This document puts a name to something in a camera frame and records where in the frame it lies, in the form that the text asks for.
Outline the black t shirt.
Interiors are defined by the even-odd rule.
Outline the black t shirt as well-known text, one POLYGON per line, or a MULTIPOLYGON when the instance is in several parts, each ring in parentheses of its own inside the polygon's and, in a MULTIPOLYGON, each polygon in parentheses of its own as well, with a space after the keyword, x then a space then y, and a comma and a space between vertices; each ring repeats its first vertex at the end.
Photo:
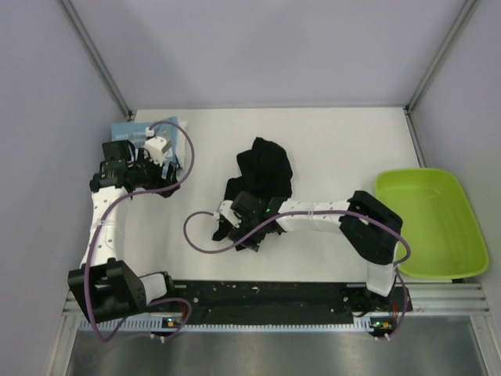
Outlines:
POLYGON ((236 155, 240 176, 226 183, 224 199, 234 201, 241 192, 265 200, 292 196, 291 168, 287 152, 277 143, 257 137, 252 147, 236 155))

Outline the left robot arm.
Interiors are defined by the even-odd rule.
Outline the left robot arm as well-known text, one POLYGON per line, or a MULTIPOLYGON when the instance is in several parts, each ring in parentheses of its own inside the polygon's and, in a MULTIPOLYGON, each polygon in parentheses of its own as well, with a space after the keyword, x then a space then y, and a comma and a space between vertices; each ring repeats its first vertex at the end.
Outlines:
POLYGON ((138 276, 124 260, 125 222, 131 194, 154 190, 170 197, 177 182, 171 141, 162 136, 136 148, 128 140, 103 144, 104 159, 89 186, 93 215, 88 247, 78 269, 68 273, 70 291, 89 321, 102 323, 144 313, 152 302, 166 311, 177 291, 166 272, 138 276))

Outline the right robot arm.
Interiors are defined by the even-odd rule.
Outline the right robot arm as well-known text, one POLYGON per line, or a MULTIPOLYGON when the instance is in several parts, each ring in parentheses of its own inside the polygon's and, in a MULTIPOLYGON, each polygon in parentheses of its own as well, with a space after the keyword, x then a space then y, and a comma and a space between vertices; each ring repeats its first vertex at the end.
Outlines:
POLYGON ((286 197, 261 199, 248 192, 218 207, 237 249, 258 251, 269 234, 316 231, 344 235, 367 264, 365 298, 376 310, 394 300, 394 263, 403 220, 370 193, 356 190, 344 201, 307 202, 286 197))

